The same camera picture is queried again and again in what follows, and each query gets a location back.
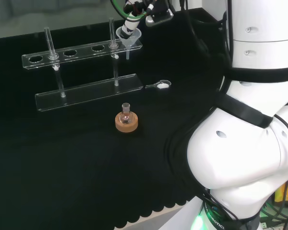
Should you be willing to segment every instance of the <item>green light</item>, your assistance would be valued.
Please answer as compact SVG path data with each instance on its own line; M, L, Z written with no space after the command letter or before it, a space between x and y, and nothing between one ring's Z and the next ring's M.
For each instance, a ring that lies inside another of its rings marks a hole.
M203 227L203 219L201 216L197 216L191 226L191 230L200 230Z

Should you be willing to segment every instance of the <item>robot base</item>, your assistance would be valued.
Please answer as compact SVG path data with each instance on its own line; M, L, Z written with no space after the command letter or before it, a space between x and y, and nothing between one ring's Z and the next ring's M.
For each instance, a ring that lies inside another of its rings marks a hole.
M216 230L208 219L203 201L193 198L159 230Z

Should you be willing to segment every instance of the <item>acrylic test tube rack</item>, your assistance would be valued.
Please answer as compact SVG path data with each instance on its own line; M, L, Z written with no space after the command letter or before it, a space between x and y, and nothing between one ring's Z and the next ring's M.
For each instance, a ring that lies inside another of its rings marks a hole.
M54 49L50 29L48 27L45 28L45 35L49 50L22 56L23 67L25 69L52 66L55 72L58 90L37 93L35 95L36 107L38 111L47 111L73 104L84 103L125 92L140 90L143 88L143 85L136 74L118 77L117 66L119 59L118 53L126 52L126 57L129 59L130 51L137 50L142 47L141 42L138 40L138 38L141 36L141 31L137 29L137 31L134 33L136 37L131 37L131 39L134 40L132 42L133 44L131 46L126 46L126 40L115 38L113 18L110 18L109 25L111 37L111 40L109 41L56 50ZM103 55L112 56L113 78L70 88L64 88L62 78L60 76L60 63L95 58Z

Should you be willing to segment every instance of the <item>black cloth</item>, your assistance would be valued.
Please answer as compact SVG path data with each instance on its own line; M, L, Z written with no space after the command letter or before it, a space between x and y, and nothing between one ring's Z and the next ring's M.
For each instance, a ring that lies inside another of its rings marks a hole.
M202 9L193 14L208 17ZM21 61L47 50L44 35L0 39L0 230L112 230L196 195L180 188L162 149L170 132L212 107L221 60L204 63L180 13L140 29L143 48L129 61L120 55L119 75L137 73L144 85L170 80L170 89L48 112L36 111L35 94L57 89L53 69L26 70ZM222 50L217 28L197 32L211 53ZM55 48L109 40L108 23L53 31L52 38ZM108 79L111 57L62 64L61 72L65 87ZM134 133L115 128L124 102L139 117Z

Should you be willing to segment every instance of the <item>glass test tube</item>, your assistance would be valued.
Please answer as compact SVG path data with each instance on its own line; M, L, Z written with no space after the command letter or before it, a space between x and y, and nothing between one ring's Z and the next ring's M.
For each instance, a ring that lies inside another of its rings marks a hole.
M49 59L56 60L59 57L55 52L49 27L45 27L45 35L46 35L47 45L48 45L48 48L50 51ZM64 92L63 81L62 81L61 73L60 73L60 64L59 63L53 64L52 67L53 67L55 75L56 75L56 80L57 80L57 84L59 87L60 95L62 98L65 98L66 95Z
M110 42L109 47L111 49L116 49L119 45L115 41L115 30L114 30L114 19L113 18L109 19L109 26L110 26L110 38L111 38L111 42Z

